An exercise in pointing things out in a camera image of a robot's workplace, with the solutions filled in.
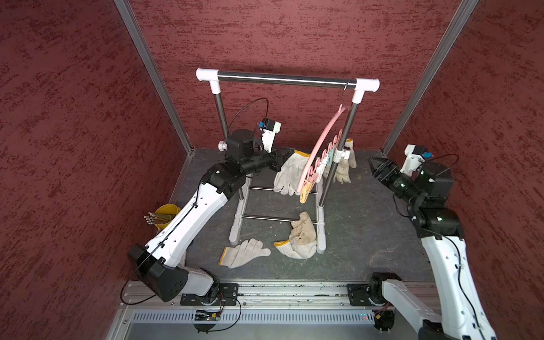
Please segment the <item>black cuff white glove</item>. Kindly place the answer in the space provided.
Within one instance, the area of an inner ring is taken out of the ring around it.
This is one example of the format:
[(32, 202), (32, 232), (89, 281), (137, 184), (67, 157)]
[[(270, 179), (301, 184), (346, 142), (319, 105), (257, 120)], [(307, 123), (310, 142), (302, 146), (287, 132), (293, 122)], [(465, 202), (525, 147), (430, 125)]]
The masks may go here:
[(349, 162), (346, 160), (341, 160), (341, 162), (337, 166), (337, 170), (335, 171), (334, 176), (332, 177), (332, 181), (334, 183), (338, 182), (340, 184), (350, 184), (350, 169), (351, 166)]

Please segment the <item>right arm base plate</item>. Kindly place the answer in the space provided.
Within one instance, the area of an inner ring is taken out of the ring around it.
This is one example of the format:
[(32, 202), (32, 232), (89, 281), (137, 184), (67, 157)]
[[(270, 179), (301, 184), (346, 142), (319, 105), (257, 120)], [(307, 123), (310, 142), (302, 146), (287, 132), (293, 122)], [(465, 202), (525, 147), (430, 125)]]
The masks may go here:
[(383, 296), (383, 288), (406, 289), (402, 281), (386, 280), (378, 284), (348, 284), (347, 297), (351, 307), (376, 307), (378, 309), (393, 306)]

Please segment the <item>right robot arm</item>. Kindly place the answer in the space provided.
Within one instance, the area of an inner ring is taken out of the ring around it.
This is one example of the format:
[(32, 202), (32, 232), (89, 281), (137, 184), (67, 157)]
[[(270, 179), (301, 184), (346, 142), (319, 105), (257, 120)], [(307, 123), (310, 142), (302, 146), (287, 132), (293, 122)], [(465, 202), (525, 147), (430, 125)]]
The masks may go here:
[(387, 158), (369, 157), (368, 164), (373, 177), (406, 203), (403, 216), (429, 258), (441, 313), (427, 307), (392, 273), (375, 273), (369, 297), (393, 305), (419, 339), (495, 339), (470, 271), (460, 219), (446, 207), (454, 184), (450, 167), (425, 161), (411, 177)]

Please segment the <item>yellow clothespin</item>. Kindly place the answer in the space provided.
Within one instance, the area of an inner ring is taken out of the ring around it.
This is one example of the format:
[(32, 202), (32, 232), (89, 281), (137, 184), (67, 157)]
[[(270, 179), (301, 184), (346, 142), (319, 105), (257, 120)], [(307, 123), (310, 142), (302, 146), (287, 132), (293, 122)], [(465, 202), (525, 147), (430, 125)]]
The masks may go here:
[(304, 184), (300, 191), (300, 203), (304, 204), (307, 202), (307, 199), (309, 195), (311, 194), (313, 189), (313, 184), (309, 181), (304, 181)]

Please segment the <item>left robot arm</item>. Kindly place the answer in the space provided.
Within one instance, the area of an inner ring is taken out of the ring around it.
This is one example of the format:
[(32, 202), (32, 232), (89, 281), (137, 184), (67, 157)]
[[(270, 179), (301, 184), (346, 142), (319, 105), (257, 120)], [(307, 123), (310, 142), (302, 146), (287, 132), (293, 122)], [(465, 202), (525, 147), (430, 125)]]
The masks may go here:
[(224, 161), (203, 175), (195, 194), (173, 221), (146, 245), (133, 245), (127, 254), (137, 277), (164, 302), (180, 293), (217, 295), (218, 279), (203, 269), (182, 266), (182, 256), (209, 219), (246, 184), (250, 174), (265, 168), (280, 171), (295, 152), (258, 140), (251, 130), (236, 130), (218, 148), (225, 153)]

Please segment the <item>beige glove on pile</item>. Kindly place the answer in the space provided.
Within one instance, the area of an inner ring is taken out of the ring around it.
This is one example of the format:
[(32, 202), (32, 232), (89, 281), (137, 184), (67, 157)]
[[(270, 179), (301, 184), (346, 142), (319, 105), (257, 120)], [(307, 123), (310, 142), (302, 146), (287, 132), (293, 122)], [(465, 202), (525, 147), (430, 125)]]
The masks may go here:
[(317, 242), (317, 233), (307, 212), (302, 212), (299, 219), (291, 223), (291, 243), (297, 246), (306, 246)]

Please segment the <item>yellow cuff white glove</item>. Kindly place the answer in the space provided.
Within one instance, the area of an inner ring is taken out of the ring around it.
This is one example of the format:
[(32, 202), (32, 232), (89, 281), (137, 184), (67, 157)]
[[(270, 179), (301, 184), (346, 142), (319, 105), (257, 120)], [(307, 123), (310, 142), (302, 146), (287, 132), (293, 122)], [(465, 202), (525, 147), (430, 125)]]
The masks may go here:
[(348, 138), (344, 144), (344, 156), (340, 164), (344, 168), (357, 168), (356, 156), (354, 154), (354, 140), (351, 138)]

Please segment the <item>pink clip hanger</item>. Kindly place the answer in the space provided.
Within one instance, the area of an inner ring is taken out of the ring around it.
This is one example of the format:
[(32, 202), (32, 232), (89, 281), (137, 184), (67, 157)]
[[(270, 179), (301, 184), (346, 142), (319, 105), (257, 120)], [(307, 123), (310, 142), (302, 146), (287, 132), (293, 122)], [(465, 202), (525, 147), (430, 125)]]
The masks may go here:
[(302, 176), (300, 177), (300, 181), (297, 186), (297, 194), (300, 194), (304, 181), (309, 181), (314, 187), (315, 184), (320, 183), (322, 180), (324, 170), (327, 165), (330, 165), (332, 162), (342, 160), (344, 151), (337, 152), (337, 147), (342, 138), (343, 130), (340, 130), (336, 135), (334, 135), (333, 140), (325, 147), (323, 147), (323, 143), (330, 133), (330, 130), (333, 128), (333, 125), (346, 110), (347, 108), (342, 104), (339, 106), (338, 111), (327, 123), (325, 129), (317, 140), (313, 151), (310, 154), (310, 158), (308, 159), (303, 170)]

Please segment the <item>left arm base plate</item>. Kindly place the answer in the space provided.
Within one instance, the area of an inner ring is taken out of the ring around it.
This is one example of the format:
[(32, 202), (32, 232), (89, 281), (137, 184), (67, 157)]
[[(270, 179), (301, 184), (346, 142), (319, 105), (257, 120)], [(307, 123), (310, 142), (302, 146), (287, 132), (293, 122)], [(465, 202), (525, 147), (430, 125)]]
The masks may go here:
[(204, 296), (183, 294), (180, 298), (181, 306), (191, 307), (225, 307), (236, 306), (239, 284), (216, 283)]

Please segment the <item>aluminium front rail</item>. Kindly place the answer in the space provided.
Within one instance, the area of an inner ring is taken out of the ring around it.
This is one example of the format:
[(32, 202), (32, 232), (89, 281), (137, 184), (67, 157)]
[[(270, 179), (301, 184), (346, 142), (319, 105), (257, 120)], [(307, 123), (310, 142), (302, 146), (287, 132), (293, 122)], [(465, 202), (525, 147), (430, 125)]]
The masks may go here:
[[(239, 284), (237, 300), (246, 308), (348, 308), (351, 307), (347, 297), (347, 285), (354, 282), (341, 281), (225, 281), (223, 283)], [(152, 291), (139, 281), (131, 281), (122, 290), (121, 297), (125, 303), (142, 303), (143, 305), (180, 306), (180, 298), (185, 293), (163, 302), (152, 297)]]

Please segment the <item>pencils in cup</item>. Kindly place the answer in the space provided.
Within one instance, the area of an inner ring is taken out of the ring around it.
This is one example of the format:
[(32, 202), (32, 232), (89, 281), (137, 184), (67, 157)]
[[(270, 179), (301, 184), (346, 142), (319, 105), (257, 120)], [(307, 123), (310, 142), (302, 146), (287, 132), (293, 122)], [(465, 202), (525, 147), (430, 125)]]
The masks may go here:
[(163, 225), (170, 223), (175, 218), (175, 215), (172, 214), (158, 214), (149, 212), (144, 216), (145, 221), (149, 225)]

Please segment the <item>yellow cup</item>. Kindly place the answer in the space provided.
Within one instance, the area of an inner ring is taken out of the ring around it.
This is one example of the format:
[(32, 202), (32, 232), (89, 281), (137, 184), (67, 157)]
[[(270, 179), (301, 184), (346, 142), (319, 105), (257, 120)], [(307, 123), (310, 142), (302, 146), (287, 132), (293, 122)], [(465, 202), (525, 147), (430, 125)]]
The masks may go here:
[(180, 211), (181, 208), (174, 204), (166, 204), (157, 208), (153, 214), (154, 225), (158, 230), (165, 229)]

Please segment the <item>clothes rack with steel bars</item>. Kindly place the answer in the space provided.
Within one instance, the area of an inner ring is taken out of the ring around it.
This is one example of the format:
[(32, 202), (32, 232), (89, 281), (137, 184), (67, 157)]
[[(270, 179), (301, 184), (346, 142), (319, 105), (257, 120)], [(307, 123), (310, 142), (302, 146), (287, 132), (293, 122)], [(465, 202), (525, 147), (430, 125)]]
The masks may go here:
[[(227, 72), (217, 69), (199, 68), (196, 71), (196, 77), (201, 82), (208, 82), (211, 86), (212, 94), (214, 95), (216, 106), (222, 127), (226, 128), (225, 111), (222, 104), (220, 82), (244, 82), (258, 84), (278, 84), (289, 86), (306, 86), (306, 87), (321, 87), (321, 88), (342, 88), (353, 89), (354, 94), (351, 99), (351, 108), (347, 121), (344, 125), (343, 135), (337, 147), (337, 152), (344, 151), (344, 144), (348, 139), (348, 134), (356, 117), (358, 106), (361, 104), (366, 92), (376, 92), (380, 87), (380, 81), (377, 79), (330, 79), (318, 78), (310, 76), (286, 76), (286, 75), (268, 75), (243, 72)], [(324, 174), (320, 183), (314, 185), (316, 189), (316, 213), (317, 213), (317, 253), (323, 254), (327, 249), (327, 239), (325, 235), (325, 220), (324, 220), (324, 202), (328, 191), (333, 184), (332, 177), (337, 170), (340, 161), (333, 161), (324, 170)]]

